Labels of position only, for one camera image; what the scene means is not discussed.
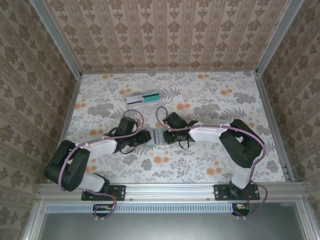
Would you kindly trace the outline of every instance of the wire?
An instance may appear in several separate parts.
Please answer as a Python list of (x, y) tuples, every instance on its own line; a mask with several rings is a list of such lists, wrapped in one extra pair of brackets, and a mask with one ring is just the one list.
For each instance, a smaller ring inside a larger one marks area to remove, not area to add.
[[(188, 129), (195, 129), (195, 128), (198, 128), (199, 125), (193, 125), (193, 126), (189, 126), (189, 127), (184, 127), (184, 128), (170, 128), (170, 127), (167, 127), (166, 125), (164, 125), (160, 120), (159, 120), (159, 116), (158, 116), (158, 111), (160, 109), (164, 109), (165, 110), (165, 117), (168, 116), (168, 110), (164, 107), (164, 106), (159, 106), (156, 111), (155, 111), (155, 117), (156, 117), (156, 120), (158, 121), (158, 123), (164, 127), (165, 129), (168, 129), (170, 131), (184, 131), (184, 130), (188, 130)], [(252, 165), (252, 169), (251, 169), (251, 172), (250, 172), (250, 175), (249, 175), (249, 179), (251, 180), (251, 182), (255, 185), (257, 185), (258, 187), (261, 187), (265, 190), (265, 196), (264, 196), (264, 199), (262, 200), (262, 203), (261, 205), (257, 208), (257, 210), (255, 210), (253, 213), (245, 216), (246, 218), (248, 217), (251, 217), (253, 215), (255, 215), (261, 208), (262, 206), (265, 204), (266, 200), (267, 200), (267, 197), (268, 197), (268, 190), (265, 186), (261, 185), (261, 184), (258, 184), (256, 182), (254, 182), (252, 180), (252, 176), (254, 175), (254, 171), (255, 171), (255, 168), (256, 168), (256, 165), (261, 162), (262, 159), (264, 159), (264, 157), (266, 156), (267, 154), (267, 149), (266, 149), (266, 146), (265, 144), (255, 135), (253, 135), (252, 133), (248, 132), (248, 131), (245, 131), (245, 130), (242, 130), (240, 128), (236, 128), (236, 127), (232, 127), (232, 126), (226, 126), (226, 125), (214, 125), (214, 124), (201, 124), (201, 127), (209, 127), (209, 128), (217, 128), (217, 129), (230, 129), (230, 130), (233, 130), (233, 131), (236, 131), (236, 132), (240, 132), (240, 133), (243, 133), (243, 134), (246, 134), (248, 135), (249, 137), (252, 137), (254, 140), (256, 140), (262, 147), (263, 149), (263, 153), (262, 153), (262, 156), (256, 160), (253, 165)]]
[[(97, 195), (97, 196), (105, 196), (105, 197), (109, 197), (113, 200), (113, 207), (111, 209), (111, 211), (106, 215), (104, 216), (103, 218), (108, 218), (111, 216), (111, 214), (116, 210), (116, 207), (117, 207), (117, 199), (110, 195), (110, 194), (107, 194), (107, 193), (100, 193), (100, 192), (95, 192), (95, 191), (91, 191), (91, 190), (86, 190), (88, 193), (90, 194), (94, 194), (94, 195)], [(95, 209), (94, 209), (94, 212), (93, 212), (93, 215), (96, 217), (96, 218), (99, 218), (99, 216), (97, 216), (97, 210), (100, 209), (100, 208), (103, 208), (104, 206), (97, 206)]]
[(183, 147), (182, 147), (181, 142), (182, 142), (182, 141), (179, 141), (178, 143), (179, 143), (180, 148), (182, 148), (183, 150), (187, 150), (187, 149), (190, 147), (189, 141), (187, 141), (187, 147), (186, 147), (186, 148), (183, 148)]
[(129, 150), (129, 151), (127, 151), (127, 152), (122, 152), (122, 149), (121, 149), (121, 150), (120, 150), (120, 153), (122, 153), (123, 155), (130, 154), (130, 153), (132, 153), (135, 149), (136, 149), (135, 146), (133, 146), (133, 149), (132, 149), (132, 150)]

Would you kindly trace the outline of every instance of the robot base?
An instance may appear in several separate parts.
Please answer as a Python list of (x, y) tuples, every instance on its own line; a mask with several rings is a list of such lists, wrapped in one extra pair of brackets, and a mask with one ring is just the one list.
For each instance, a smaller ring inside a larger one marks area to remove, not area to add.
[(244, 189), (238, 188), (237, 194), (235, 194), (235, 189), (231, 184), (213, 185), (213, 189), (216, 201), (247, 201), (248, 196), (250, 197), (250, 200), (260, 200), (258, 187), (254, 184), (248, 184)]
[[(109, 185), (108, 191), (103, 191), (103, 193), (114, 196), (117, 201), (124, 201), (126, 196), (126, 186), (125, 185)], [(94, 195), (87, 191), (82, 192), (81, 200), (82, 201), (112, 201), (110, 197)]]

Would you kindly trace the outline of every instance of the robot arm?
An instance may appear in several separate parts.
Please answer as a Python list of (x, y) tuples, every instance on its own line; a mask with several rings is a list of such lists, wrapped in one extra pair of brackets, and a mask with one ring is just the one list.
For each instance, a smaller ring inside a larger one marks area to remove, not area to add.
[[(133, 132), (134, 126), (137, 125), (138, 124), (134, 119), (124, 116), (120, 120), (118, 127), (115, 127), (105, 135), (109, 137), (129, 135)], [(150, 133), (146, 130), (141, 130), (131, 137), (118, 139), (103, 137), (101, 141), (97, 143), (86, 144), (78, 148), (70, 158), (72, 161), (68, 162), (65, 167), (61, 179), (61, 186), (69, 192), (74, 191), (75, 189), (82, 189), (108, 193), (110, 181), (96, 173), (86, 172), (88, 161), (106, 154), (113, 154), (116, 152), (122, 153), (122, 149), (126, 146), (135, 148), (148, 142), (150, 139)], [(58, 184), (59, 174), (65, 159), (75, 147), (75, 143), (69, 140), (63, 141), (44, 170), (44, 176)]]
[[(181, 119), (178, 114), (172, 112), (164, 123), (168, 124), (172, 129), (182, 129), (193, 126), (197, 121), (191, 121), (187, 124), (186, 121)], [(230, 124), (224, 124), (233, 128), (241, 129), (250, 134), (256, 136), (261, 140), (242, 120), (235, 119)], [(253, 163), (260, 156), (262, 152), (262, 146), (252, 137), (239, 131), (234, 131), (226, 128), (215, 127), (199, 127), (194, 126), (190, 130), (186, 131), (170, 131), (167, 130), (163, 133), (163, 137), (166, 143), (171, 144), (180, 141), (198, 142), (209, 141), (214, 143), (221, 142), (230, 155), (231, 159), (235, 162), (234, 173), (230, 182), (231, 188), (235, 189), (235, 195), (237, 190), (243, 190), (250, 183), (250, 173)]]

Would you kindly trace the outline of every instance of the beige damask wallpaper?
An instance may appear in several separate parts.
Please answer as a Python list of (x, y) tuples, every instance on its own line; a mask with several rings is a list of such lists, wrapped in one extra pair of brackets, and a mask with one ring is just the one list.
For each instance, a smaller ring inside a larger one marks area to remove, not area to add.
[(28, 223), (74, 88), (63, 57), (27, 0), (0, 0), (0, 239)]
[(289, 0), (44, 0), (83, 72), (254, 69)]
[(263, 80), (297, 181), (320, 223), (320, 1), (305, 0)]

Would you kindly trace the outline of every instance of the floral tablecloth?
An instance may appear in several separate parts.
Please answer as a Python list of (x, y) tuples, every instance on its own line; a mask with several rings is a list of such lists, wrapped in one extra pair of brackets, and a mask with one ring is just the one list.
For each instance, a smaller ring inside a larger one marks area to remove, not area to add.
[[(117, 127), (126, 110), (125, 96), (158, 89), (163, 105), (187, 122), (225, 124), (241, 119), (264, 141), (267, 156), (253, 175), (258, 182), (284, 182), (279, 157), (252, 72), (165, 72), (88, 74), (80, 92), (67, 139), (85, 142)], [(160, 127), (146, 117), (147, 127)], [(234, 171), (221, 143), (137, 147), (94, 158), (86, 171), (107, 177), (112, 183), (215, 183), (229, 182)]]

